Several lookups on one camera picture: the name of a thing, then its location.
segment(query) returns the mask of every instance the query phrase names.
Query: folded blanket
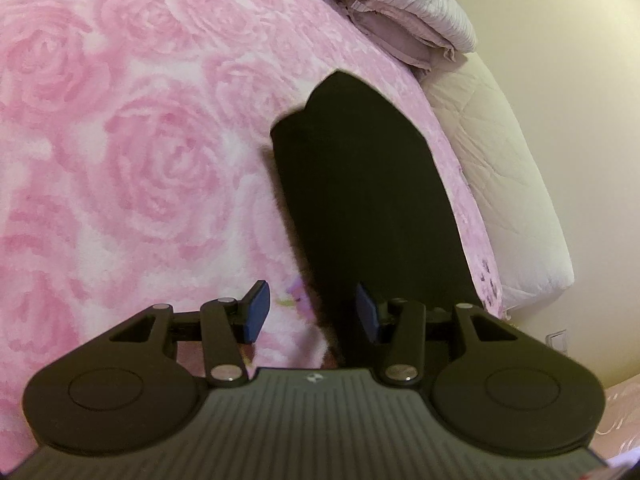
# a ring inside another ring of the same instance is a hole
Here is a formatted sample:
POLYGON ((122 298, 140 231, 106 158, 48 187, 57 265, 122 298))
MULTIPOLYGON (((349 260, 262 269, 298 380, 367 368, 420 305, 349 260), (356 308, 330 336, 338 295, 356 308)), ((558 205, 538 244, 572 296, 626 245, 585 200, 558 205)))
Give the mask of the folded blanket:
POLYGON ((402 62, 430 70, 434 49, 453 59, 476 47, 476 34, 455 0, 339 0, 354 25, 402 62))

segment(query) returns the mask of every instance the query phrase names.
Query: pink fabric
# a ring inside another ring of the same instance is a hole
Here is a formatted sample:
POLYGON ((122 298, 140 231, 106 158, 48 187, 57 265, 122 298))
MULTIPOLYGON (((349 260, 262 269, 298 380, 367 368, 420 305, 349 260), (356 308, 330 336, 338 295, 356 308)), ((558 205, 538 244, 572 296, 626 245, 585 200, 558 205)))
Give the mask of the pink fabric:
POLYGON ((0 0, 0 469, 41 367, 146 306, 271 285, 250 367, 331 365, 274 191, 269 130, 334 69, 426 136, 474 281, 482 219, 420 86, 331 0, 0 0))

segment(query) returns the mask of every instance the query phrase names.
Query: ridged surface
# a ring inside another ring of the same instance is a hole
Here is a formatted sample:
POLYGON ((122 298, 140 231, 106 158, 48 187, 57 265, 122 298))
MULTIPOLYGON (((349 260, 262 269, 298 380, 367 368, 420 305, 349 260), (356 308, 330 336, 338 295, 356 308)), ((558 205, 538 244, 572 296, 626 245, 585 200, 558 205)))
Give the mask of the ridged surface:
POLYGON ((262 370, 248 386, 213 391, 155 447, 109 458, 44 448, 9 478, 575 480, 601 465, 587 450, 517 460, 476 449, 441 428, 415 392, 381 386, 366 370, 262 370))

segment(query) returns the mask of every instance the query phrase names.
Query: black fabric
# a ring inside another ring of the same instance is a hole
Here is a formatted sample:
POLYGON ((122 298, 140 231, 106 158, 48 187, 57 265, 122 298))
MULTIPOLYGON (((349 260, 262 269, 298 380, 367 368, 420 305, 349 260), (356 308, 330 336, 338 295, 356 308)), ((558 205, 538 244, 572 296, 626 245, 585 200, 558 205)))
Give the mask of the black fabric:
POLYGON ((330 319, 364 282, 384 298, 450 311, 481 304, 424 137, 344 72, 271 131, 287 208, 330 319))

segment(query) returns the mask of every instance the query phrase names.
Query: wall outlet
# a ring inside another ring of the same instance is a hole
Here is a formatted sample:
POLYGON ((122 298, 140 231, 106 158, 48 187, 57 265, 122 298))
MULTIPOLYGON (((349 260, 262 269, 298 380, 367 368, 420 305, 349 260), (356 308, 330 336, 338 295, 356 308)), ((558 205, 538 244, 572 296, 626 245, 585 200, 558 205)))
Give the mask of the wall outlet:
POLYGON ((566 356, 569 355, 569 345, 566 339, 566 329, 561 330, 560 332, 549 334, 548 336, 546 336, 545 342, 547 346, 550 346, 561 354, 564 354, 566 356))

